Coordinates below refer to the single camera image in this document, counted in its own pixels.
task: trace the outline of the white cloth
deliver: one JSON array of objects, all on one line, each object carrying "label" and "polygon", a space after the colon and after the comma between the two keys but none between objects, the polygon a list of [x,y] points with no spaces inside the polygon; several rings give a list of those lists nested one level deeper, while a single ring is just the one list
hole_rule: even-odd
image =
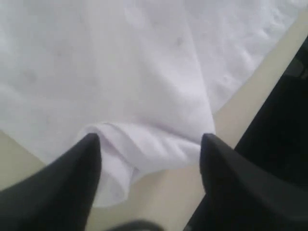
[{"label": "white cloth", "polygon": [[96,205],[199,158],[307,0],[0,0],[0,128],[45,163],[101,140]]}]

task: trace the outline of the white sheet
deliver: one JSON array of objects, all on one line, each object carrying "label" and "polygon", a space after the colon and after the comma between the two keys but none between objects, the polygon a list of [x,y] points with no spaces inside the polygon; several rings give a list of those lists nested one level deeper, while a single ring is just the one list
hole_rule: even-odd
[{"label": "white sheet", "polygon": [[306,0],[0,0],[0,128],[45,163],[101,138],[96,205],[199,158]]}]

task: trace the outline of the black object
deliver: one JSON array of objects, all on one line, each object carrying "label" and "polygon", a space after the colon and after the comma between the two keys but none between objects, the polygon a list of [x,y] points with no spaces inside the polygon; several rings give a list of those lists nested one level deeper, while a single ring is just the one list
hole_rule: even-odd
[{"label": "black object", "polygon": [[[88,134],[55,162],[0,192],[0,231],[83,231],[101,173],[99,137]],[[134,221],[109,231],[163,231]]]},{"label": "black object", "polygon": [[215,135],[203,137],[200,170],[215,230],[308,230],[308,192],[257,167]]}]

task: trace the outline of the beige floor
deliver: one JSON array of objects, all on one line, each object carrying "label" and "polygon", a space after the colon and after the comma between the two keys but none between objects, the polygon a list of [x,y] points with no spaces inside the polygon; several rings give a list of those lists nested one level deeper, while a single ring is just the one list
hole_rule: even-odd
[{"label": "beige floor", "polygon": [[[308,11],[303,12],[253,77],[216,115],[217,134],[234,147],[275,86],[308,34]],[[0,189],[12,185],[43,164],[0,132]],[[182,231],[204,191],[198,166],[149,175],[136,183],[128,201],[92,210],[89,231],[101,231],[123,221],[146,218],[168,231]]]}]

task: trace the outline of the white fabric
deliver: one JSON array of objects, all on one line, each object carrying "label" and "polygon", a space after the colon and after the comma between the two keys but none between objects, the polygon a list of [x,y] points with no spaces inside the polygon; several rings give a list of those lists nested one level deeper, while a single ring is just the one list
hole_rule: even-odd
[{"label": "white fabric", "polygon": [[307,0],[0,0],[0,128],[45,163],[101,140],[96,205],[199,158]]}]

